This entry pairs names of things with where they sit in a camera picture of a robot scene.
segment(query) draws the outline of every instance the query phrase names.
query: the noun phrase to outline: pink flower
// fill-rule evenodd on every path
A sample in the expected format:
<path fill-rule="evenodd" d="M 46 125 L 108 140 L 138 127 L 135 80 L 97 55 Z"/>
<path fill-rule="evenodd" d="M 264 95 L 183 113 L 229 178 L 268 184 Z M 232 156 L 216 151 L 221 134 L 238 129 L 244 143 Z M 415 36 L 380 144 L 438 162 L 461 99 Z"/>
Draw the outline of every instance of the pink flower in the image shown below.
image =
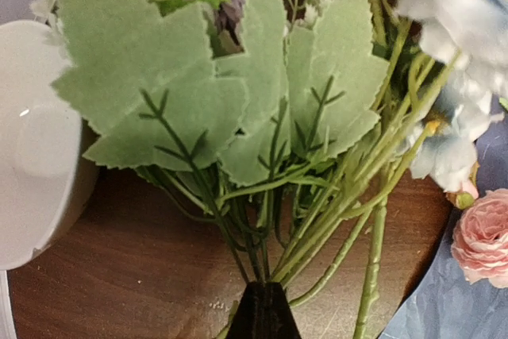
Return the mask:
<path fill-rule="evenodd" d="M 464 212 L 453 231 L 452 254 L 470 283 L 488 279 L 508 287 L 508 190 L 487 192 Z"/>

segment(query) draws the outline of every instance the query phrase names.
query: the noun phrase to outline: wooden table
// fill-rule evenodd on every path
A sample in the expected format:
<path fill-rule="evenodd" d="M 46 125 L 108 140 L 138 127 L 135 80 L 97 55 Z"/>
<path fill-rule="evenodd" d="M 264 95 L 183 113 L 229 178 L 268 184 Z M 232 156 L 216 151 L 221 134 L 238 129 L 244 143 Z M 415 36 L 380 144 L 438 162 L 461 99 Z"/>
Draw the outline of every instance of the wooden table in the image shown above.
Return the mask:
<path fill-rule="evenodd" d="M 405 177 L 392 194 L 373 332 L 425 271 L 449 210 L 430 181 Z M 346 233 L 291 294 L 321 275 Z M 295 309 L 304 339 L 351 337 L 367 254 L 363 235 L 323 293 Z M 210 339 L 244 290 L 218 231 L 181 216 L 128 171 L 106 173 L 72 231 L 10 282 L 20 339 Z"/>

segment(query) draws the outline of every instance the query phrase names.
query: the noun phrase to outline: bowl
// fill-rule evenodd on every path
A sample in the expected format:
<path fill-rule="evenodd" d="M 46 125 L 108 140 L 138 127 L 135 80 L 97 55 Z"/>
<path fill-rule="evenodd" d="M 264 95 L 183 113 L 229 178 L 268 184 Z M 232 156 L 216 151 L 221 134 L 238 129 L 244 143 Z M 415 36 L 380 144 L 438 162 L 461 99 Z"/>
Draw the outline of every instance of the bowl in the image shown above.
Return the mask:
<path fill-rule="evenodd" d="M 0 269 L 27 264 L 83 212 L 94 134 L 51 83 L 71 65 L 35 21 L 0 25 Z"/>

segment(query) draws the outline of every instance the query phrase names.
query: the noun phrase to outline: blue paper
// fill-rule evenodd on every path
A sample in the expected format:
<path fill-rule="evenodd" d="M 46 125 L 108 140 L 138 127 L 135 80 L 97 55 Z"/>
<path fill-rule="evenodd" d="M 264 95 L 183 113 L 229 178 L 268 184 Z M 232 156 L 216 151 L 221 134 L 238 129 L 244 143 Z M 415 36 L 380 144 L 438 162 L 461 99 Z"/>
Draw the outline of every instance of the blue paper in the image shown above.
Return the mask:
<path fill-rule="evenodd" d="M 495 102 L 493 112 L 500 110 Z M 492 125 L 476 146 L 480 195 L 508 188 L 508 119 Z M 379 339 L 508 338 L 508 289 L 486 279 L 471 285 L 452 257 L 452 231 L 459 218 L 454 210 L 430 269 Z"/>

